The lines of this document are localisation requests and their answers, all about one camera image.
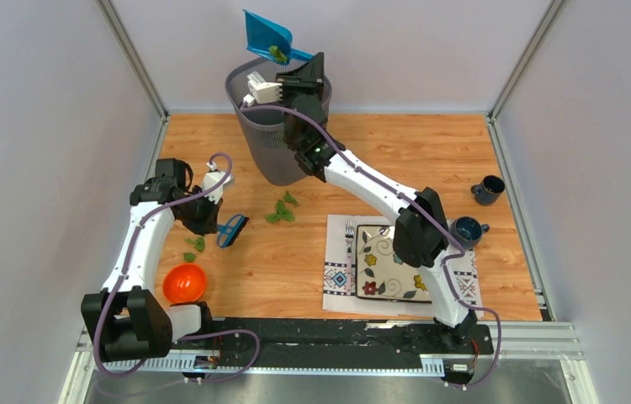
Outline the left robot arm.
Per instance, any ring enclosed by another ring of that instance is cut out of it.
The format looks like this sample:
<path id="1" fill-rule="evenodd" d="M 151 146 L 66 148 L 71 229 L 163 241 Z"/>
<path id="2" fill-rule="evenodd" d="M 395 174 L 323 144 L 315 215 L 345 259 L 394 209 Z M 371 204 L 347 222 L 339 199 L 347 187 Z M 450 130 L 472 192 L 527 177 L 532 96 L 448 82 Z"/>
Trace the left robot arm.
<path id="1" fill-rule="evenodd" d="M 211 157 L 201 183 L 182 160 L 160 159 L 155 172 L 129 196 L 125 241 L 100 291 L 83 296 L 81 313 L 99 364 L 163 358 L 180 338 L 196 349 L 216 335 L 204 319 L 205 304 L 194 300 L 163 308 L 154 296 L 156 271 L 169 231 L 178 221 L 203 236 L 217 230 L 223 193 L 232 185 L 229 168 Z"/>

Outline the blue hand brush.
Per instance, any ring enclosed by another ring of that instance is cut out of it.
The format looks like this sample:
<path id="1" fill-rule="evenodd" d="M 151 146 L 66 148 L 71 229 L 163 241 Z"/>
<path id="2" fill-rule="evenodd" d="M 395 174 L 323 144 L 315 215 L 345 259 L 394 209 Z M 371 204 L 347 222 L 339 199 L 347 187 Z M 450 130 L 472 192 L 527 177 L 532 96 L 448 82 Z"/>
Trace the blue hand brush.
<path id="1" fill-rule="evenodd" d="M 225 224 L 217 225 L 217 245 L 220 248 L 230 247 L 246 227 L 249 217 L 243 214 L 233 215 Z"/>

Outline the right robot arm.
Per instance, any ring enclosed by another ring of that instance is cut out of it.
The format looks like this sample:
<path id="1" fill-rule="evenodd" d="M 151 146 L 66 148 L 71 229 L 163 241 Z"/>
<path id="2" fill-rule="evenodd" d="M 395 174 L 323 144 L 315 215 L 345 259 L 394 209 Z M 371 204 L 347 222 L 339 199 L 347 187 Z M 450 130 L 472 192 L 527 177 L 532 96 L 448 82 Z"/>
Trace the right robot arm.
<path id="1" fill-rule="evenodd" d="M 448 264 L 466 249 L 447 228 L 442 202 L 431 188 L 416 190 L 388 178 L 358 159 L 327 129 L 325 56 L 276 75 L 277 105 L 284 112 L 284 141 L 300 169 L 323 183 L 335 185 L 375 208 L 394 226 L 393 248 L 416 268 L 428 289 L 438 340 L 452 353 L 472 341 L 479 308 L 464 300 Z"/>

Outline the blue dustpan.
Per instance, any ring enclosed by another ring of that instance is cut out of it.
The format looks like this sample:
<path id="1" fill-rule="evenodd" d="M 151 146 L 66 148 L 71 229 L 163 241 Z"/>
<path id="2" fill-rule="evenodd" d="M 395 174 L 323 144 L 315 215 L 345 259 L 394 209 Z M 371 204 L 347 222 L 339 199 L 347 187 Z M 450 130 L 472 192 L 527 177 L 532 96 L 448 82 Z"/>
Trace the blue dustpan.
<path id="1" fill-rule="evenodd" d="M 251 53 L 273 61 L 268 54 L 268 47 L 277 45 L 289 57 L 289 62 L 285 65 L 291 61 L 309 61 L 313 57 L 312 54 L 293 47 L 293 35 L 289 29 L 248 10 L 243 9 L 243 12 L 247 50 Z"/>

